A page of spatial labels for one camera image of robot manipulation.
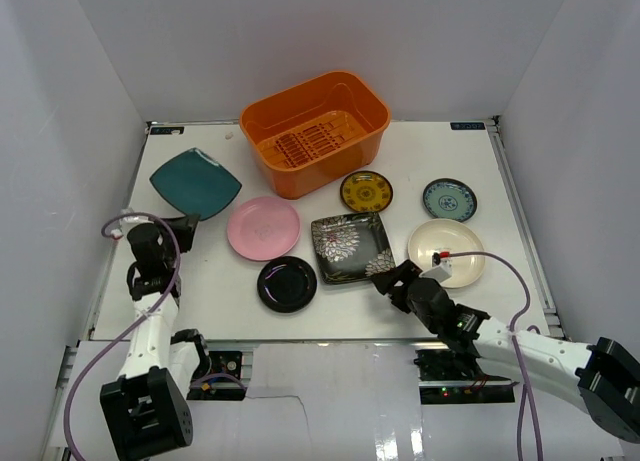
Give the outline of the black round plate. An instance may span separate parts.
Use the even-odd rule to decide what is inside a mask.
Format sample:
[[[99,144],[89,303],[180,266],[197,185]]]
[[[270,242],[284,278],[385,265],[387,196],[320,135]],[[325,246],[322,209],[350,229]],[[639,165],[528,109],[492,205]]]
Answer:
[[[262,268],[257,279],[257,293],[268,309],[291,314],[310,304],[317,284],[315,271],[305,260],[282,256]]]

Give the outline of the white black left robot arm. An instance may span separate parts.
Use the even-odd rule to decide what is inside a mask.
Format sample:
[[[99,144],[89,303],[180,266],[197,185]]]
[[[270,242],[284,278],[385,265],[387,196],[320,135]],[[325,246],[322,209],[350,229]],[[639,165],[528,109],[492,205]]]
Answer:
[[[178,257],[191,250],[199,221],[197,214],[147,221],[126,236],[134,256],[126,286],[137,325],[117,379],[100,392],[120,460],[148,460],[193,440],[187,395],[191,382],[209,373],[212,358],[198,330],[173,325],[181,296]]]

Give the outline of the black square floral plate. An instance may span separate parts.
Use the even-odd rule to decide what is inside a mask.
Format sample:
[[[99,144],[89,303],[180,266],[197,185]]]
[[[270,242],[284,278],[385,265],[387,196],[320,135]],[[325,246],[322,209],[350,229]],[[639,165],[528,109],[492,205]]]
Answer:
[[[383,221],[377,212],[314,220],[311,238],[321,279],[328,285],[368,280],[396,267]]]

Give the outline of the blue corner label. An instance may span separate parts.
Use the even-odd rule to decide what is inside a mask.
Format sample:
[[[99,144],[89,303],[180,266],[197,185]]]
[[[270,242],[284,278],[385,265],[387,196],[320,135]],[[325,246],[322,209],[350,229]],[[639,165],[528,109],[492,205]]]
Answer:
[[[482,131],[486,129],[483,122],[451,122],[450,127],[456,131]]]
[[[183,126],[152,126],[149,134],[154,135],[181,135],[184,133]]]

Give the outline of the teal square plate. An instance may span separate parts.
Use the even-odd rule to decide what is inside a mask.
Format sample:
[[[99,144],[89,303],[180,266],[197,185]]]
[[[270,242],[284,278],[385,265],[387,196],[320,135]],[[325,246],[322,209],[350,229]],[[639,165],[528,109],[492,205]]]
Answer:
[[[239,194],[242,183],[198,148],[188,149],[156,169],[149,181],[160,197],[184,215],[210,219]]]

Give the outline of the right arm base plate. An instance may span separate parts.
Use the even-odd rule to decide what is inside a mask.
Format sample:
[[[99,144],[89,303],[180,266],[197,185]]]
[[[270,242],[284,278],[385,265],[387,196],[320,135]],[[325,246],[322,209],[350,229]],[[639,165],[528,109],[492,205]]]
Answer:
[[[416,351],[420,401],[429,405],[511,404],[515,384],[485,374],[477,362],[448,349]]]

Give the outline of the right blue corner label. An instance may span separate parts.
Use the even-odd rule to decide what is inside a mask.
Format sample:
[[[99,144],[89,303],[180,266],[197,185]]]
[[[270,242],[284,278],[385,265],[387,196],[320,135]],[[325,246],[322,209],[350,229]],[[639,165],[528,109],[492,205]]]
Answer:
[[[451,122],[450,127],[456,131],[482,131],[486,129],[483,122]]]

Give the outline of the blue patterned round plate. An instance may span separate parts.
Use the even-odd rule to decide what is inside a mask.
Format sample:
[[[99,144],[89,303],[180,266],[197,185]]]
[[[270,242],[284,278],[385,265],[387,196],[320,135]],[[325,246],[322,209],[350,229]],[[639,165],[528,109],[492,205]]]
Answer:
[[[423,206],[432,218],[466,222],[478,208],[474,191],[465,183],[452,178],[431,181],[422,193]]]

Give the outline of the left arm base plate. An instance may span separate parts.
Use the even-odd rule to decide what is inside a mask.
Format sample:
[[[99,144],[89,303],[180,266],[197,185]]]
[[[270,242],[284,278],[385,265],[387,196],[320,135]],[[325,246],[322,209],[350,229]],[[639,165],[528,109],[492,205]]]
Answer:
[[[205,380],[192,388],[187,399],[191,401],[242,401],[245,390],[231,376],[248,385],[252,369],[252,354],[242,351],[210,351],[211,367]]]

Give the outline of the orange plastic bin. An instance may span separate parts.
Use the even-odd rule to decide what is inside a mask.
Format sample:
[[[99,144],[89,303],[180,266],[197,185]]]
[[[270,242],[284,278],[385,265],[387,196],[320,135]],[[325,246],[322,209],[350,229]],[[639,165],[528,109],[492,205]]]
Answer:
[[[360,77],[331,71],[250,104],[239,126],[270,188],[295,200],[372,163],[390,121]]]

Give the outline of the pink round plate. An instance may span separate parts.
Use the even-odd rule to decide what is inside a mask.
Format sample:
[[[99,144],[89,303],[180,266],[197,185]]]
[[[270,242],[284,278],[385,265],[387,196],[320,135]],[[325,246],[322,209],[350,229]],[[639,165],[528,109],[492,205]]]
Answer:
[[[233,250],[251,261],[270,261],[291,251],[301,232],[298,212],[277,197],[253,198],[233,211],[227,239]]]

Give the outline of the yellow patterned round plate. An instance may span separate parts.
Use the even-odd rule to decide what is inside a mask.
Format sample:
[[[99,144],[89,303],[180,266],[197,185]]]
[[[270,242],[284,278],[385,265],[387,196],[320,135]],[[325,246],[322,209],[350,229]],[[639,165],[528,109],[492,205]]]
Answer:
[[[381,212],[393,200],[393,188],[382,174],[361,170],[349,174],[341,183],[343,204],[354,212]]]

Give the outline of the cream round plate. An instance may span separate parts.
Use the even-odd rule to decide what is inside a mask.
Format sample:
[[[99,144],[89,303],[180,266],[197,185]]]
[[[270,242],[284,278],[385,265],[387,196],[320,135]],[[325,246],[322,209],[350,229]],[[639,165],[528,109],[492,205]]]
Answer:
[[[418,226],[409,237],[407,252],[409,259],[423,271],[432,267],[436,252],[483,251],[479,237],[466,225],[449,220],[433,219]],[[441,285],[448,289],[470,286],[483,274],[485,260],[482,256],[468,255],[451,260],[451,276]]]

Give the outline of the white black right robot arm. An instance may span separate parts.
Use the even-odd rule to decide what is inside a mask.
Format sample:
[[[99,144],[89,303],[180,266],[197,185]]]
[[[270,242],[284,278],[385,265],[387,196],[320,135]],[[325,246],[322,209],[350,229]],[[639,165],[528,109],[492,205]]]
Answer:
[[[484,372],[544,391],[590,416],[627,443],[639,441],[639,362],[618,342],[594,344],[518,331],[488,313],[454,302],[433,276],[405,261],[372,275],[377,291],[413,314],[450,350],[453,371]]]

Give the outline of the left blue corner label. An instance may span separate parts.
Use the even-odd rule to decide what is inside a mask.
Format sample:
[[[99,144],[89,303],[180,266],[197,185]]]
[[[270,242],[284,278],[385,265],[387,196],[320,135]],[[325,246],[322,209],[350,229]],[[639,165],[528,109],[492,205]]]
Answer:
[[[181,135],[184,133],[183,126],[152,126],[149,134],[154,135]]]

